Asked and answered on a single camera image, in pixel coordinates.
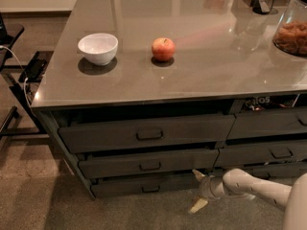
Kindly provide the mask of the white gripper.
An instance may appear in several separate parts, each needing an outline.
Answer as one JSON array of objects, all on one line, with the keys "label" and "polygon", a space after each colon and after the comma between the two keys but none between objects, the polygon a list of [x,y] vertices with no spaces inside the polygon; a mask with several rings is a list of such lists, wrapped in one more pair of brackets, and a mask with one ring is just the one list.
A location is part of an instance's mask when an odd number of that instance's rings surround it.
[{"label": "white gripper", "polygon": [[192,172],[200,182],[201,197],[197,196],[188,210],[190,214],[195,214],[208,204],[207,199],[220,199],[224,196],[224,184],[220,177],[205,176],[196,169]]}]

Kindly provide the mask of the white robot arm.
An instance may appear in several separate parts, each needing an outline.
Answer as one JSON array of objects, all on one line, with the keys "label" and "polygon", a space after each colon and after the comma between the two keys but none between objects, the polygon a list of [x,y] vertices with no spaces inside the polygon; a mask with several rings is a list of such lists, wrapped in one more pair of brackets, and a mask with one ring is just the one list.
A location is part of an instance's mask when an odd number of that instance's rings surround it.
[{"label": "white robot arm", "polygon": [[200,182],[189,212],[196,213],[209,201],[258,196],[284,210],[282,230],[307,230],[307,173],[293,186],[260,179],[240,169],[230,169],[222,176],[206,176],[198,170],[193,174]]}]

